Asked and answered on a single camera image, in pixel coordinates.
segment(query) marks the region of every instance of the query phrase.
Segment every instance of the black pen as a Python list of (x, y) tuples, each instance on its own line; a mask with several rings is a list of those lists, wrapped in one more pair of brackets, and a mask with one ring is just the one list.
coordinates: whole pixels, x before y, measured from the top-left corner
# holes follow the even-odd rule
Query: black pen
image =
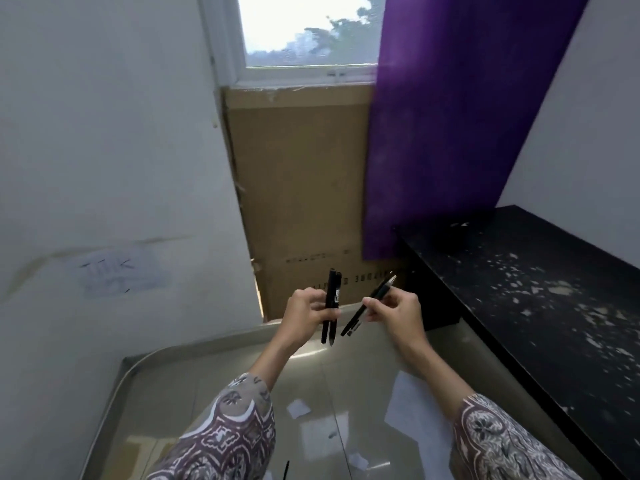
[[(369, 297), (375, 298), (375, 299), (384, 298), (385, 295), (388, 293), (389, 288), (393, 286), (395, 281), (396, 281), (396, 275), (394, 274), (388, 280), (385, 280), (382, 283), (380, 283), (380, 286), (378, 286), (375, 290), (373, 290), (373, 293), (371, 293)], [(366, 309), (367, 307), (364, 305), (359, 307), (356, 314), (353, 316), (351, 320), (349, 320), (349, 323), (347, 323), (347, 325), (344, 327), (343, 331), (340, 334), (341, 337), (344, 337), (347, 334), (351, 336), (351, 334), (358, 329), (358, 327), (360, 326), (359, 318), (366, 311)]]
[[(334, 268), (329, 271), (329, 280), (326, 284), (326, 300), (324, 302), (325, 308), (338, 308), (338, 302), (340, 298), (340, 284), (342, 283), (342, 273), (339, 273)], [(322, 323), (322, 343), (326, 343), (326, 335), (329, 332), (329, 345), (333, 345), (335, 340), (335, 332), (337, 331), (336, 320), (325, 320)]]

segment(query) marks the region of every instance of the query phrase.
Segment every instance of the white wall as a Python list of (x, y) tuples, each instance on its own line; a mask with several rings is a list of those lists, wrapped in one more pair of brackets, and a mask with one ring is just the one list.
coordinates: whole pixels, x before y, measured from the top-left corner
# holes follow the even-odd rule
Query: white wall
[(640, 0), (590, 0), (502, 193), (640, 267)]
[[(261, 317), (196, 0), (0, 0), (0, 40), (0, 477), (73, 479), (124, 356)], [(155, 238), (163, 289), (24, 268)]]

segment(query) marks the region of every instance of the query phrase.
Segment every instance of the sky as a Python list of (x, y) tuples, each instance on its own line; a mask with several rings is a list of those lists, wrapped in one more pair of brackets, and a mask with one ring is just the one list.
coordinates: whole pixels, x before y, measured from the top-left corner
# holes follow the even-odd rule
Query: sky
[(238, 0), (246, 51), (281, 50), (306, 27), (331, 29), (330, 18), (358, 18), (367, 0)]

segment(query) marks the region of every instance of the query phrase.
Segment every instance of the window glass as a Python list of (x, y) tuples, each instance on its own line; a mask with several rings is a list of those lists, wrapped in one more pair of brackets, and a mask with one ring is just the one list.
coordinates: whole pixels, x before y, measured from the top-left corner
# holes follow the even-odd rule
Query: window glass
[(376, 64), (385, 0), (238, 0), (247, 67)]

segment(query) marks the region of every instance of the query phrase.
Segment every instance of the person's left hand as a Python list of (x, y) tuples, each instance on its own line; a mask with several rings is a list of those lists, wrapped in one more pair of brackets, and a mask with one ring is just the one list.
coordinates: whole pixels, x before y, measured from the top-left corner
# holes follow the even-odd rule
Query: person's left hand
[(323, 290), (295, 290), (287, 302), (274, 340), (278, 340), (291, 354), (306, 344), (320, 323), (340, 316), (340, 309), (324, 307), (325, 300)]

